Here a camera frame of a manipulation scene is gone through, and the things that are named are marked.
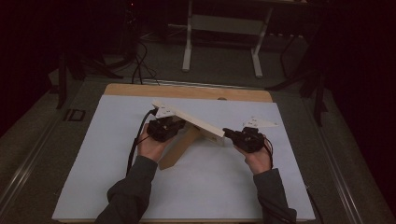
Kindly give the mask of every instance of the dark background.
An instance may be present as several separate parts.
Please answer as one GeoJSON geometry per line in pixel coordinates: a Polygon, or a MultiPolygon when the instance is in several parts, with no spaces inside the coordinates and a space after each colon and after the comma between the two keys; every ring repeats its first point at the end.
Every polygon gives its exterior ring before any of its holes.
{"type": "MultiPolygon", "coordinates": [[[[349,7],[325,18],[304,63],[326,71],[326,87],[396,215],[394,7],[390,1],[339,4],[349,7]]],[[[136,5],[142,8],[141,21],[160,34],[166,33],[165,21],[185,23],[187,1],[151,0],[136,5]]],[[[94,49],[118,43],[117,36],[107,34],[120,33],[122,6],[121,1],[101,0],[8,2],[2,7],[0,136],[50,89],[48,73],[57,68],[64,46],[81,48],[94,57],[98,53],[94,49]],[[92,14],[87,13],[89,8],[94,9],[92,14]]],[[[277,21],[296,22],[293,9],[283,10],[270,24],[273,31],[282,32],[282,27],[275,26],[277,21]]],[[[290,32],[290,26],[283,28],[290,32]]]]}

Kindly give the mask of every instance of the sleeve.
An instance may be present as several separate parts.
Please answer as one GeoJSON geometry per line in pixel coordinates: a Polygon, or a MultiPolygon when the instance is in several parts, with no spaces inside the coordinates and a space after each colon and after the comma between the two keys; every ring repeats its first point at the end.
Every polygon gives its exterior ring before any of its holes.
{"type": "Polygon", "coordinates": [[[95,223],[138,223],[149,207],[151,181],[157,162],[137,156],[128,176],[107,192],[108,206],[95,223]]]}
{"type": "Polygon", "coordinates": [[[279,171],[273,169],[253,176],[262,206],[264,223],[295,223],[297,212],[288,207],[279,171]]]}

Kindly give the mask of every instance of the person's left hand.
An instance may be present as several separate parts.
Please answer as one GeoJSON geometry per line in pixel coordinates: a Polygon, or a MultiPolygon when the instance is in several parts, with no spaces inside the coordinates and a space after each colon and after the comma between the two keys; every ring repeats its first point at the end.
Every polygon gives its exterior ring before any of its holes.
{"type": "Polygon", "coordinates": [[[168,146],[169,143],[172,142],[173,138],[168,139],[166,142],[158,142],[149,137],[147,133],[148,129],[148,124],[146,123],[143,132],[139,136],[139,142],[140,144],[137,145],[137,154],[140,156],[147,157],[155,162],[158,162],[158,160],[161,158],[161,155],[163,154],[163,150],[168,146]]]}

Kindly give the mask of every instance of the person's right hand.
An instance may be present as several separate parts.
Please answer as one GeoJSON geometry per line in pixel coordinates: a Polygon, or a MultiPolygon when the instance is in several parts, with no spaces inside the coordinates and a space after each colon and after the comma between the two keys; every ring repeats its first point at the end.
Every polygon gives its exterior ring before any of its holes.
{"type": "MultiPolygon", "coordinates": [[[[270,149],[267,139],[265,138],[265,145],[270,149]]],[[[251,172],[254,175],[260,174],[265,171],[271,170],[271,155],[267,152],[267,150],[263,147],[260,151],[247,153],[243,149],[234,146],[236,150],[242,153],[245,156],[245,163],[250,168],[251,172]]]]}

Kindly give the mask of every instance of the white table leg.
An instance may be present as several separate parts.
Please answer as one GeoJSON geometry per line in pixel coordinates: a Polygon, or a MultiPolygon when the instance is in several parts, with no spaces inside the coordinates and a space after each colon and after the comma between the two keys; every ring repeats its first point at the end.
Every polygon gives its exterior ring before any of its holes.
{"type": "Polygon", "coordinates": [[[267,31],[268,22],[270,21],[272,11],[273,8],[268,8],[267,15],[265,16],[265,20],[262,23],[262,30],[259,34],[259,41],[257,42],[256,48],[251,50],[251,59],[253,60],[254,73],[258,78],[262,77],[262,66],[260,65],[259,51],[262,47],[262,41],[264,40],[265,32],[267,31]]]}
{"type": "Polygon", "coordinates": [[[192,16],[192,0],[189,1],[189,17],[187,18],[187,42],[186,48],[184,49],[184,59],[183,59],[183,66],[181,70],[183,72],[190,71],[190,61],[191,61],[191,16],[192,16]]]}

